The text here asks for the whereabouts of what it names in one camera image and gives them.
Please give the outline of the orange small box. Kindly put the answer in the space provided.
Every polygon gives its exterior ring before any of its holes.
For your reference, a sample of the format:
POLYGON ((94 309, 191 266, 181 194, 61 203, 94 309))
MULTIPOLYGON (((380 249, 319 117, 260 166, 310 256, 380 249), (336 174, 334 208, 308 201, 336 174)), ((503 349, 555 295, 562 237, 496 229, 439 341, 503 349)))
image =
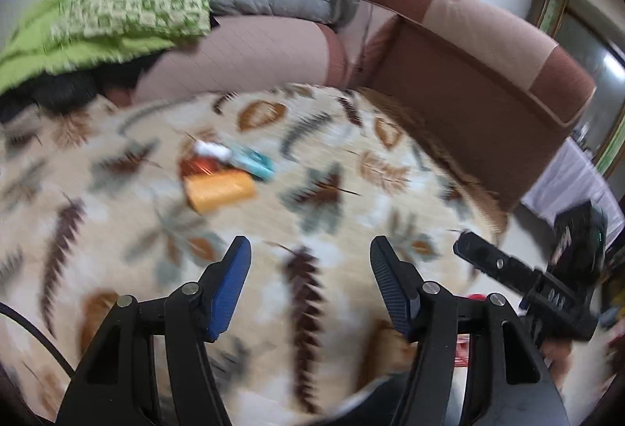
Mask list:
POLYGON ((256 192, 253 178, 236 170, 189 176, 183 187, 189 206, 200 214, 251 199, 256 192))

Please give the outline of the white cloth covered table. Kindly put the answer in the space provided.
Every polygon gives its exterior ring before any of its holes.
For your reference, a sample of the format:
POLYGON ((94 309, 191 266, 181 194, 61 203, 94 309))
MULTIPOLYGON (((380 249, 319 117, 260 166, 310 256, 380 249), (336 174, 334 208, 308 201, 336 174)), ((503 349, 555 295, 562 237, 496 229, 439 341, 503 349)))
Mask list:
POLYGON ((555 217, 591 200, 607 217, 606 236, 615 238, 624 228, 624 214, 603 176, 572 138, 567 138, 521 204, 550 225, 555 217))

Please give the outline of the leaf pattern plush blanket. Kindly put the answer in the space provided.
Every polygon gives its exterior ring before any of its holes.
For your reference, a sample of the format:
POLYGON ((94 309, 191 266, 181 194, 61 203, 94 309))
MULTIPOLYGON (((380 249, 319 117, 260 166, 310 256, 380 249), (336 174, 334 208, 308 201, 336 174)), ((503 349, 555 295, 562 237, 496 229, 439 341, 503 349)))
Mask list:
POLYGON ((38 108, 1 133, 1 299, 76 365, 119 297, 166 296, 237 235, 250 272, 208 353, 237 425, 292 425, 404 370, 369 261, 396 254, 455 294, 473 273, 464 230, 497 242, 506 215, 431 156, 367 89, 292 84, 64 117, 38 108), (196 212, 179 177, 196 140, 273 162, 255 196, 196 212))

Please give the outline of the red candy wrapper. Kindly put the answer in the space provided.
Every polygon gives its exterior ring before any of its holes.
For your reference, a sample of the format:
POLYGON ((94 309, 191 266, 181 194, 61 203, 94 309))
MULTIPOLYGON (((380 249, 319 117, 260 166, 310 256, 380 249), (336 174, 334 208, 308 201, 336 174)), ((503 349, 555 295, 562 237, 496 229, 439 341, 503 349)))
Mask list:
POLYGON ((212 175, 227 169, 226 165, 210 156, 193 155, 181 159, 178 163, 178 172, 181 179, 196 175, 212 175))

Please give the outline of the pink bolster pillow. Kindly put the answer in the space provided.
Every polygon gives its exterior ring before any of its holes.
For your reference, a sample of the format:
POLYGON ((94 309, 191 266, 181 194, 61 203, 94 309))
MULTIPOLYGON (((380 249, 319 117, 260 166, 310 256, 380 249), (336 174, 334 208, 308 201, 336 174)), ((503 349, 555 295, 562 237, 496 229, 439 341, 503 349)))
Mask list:
POLYGON ((104 96, 129 106, 202 93, 251 93, 286 83, 339 87, 348 72, 343 44, 326 25, 258 15, 218 21, 196 43, 131 63, 138 72, 134 85, 115 69, 104 83, 104 96))

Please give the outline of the red mesh trash basket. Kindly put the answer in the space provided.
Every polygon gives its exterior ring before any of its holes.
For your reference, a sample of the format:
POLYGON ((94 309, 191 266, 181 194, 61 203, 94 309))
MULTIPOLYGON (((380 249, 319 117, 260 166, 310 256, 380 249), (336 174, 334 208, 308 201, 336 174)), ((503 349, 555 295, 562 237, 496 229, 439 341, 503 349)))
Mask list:
MULTIPOLYGON (((467 299, 485 301, 486 296, 483 294, 471 294, 467 299)), ((469 363, 469 342, 470 335, 466 333, 459 334, 457 337, 457 345, 455 346, 454 366, 456 368, 467 368, 469 363)))

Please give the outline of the small white bottle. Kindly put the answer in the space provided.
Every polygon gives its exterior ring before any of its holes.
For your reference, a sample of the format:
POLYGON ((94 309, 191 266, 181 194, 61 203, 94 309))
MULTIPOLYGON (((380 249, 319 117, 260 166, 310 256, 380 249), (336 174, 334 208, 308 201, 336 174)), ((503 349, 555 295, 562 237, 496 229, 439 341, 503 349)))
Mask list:
POLYGON ((229 163, 233 155, 226 145, 214 141, 196 140, 193 149, 198 156, 216 159, 222 163, 229 163))

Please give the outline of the teal wrapper packet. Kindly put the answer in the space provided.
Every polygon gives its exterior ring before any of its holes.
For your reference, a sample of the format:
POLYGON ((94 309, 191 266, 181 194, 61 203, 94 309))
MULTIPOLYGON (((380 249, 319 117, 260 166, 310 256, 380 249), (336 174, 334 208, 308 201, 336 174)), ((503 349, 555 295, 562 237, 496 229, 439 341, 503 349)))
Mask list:
POLYGON ((250 148, 232 147, 230 163, 234 168, 247 172, 258 181, 271 181, 274 177, 271 159, 250 148))

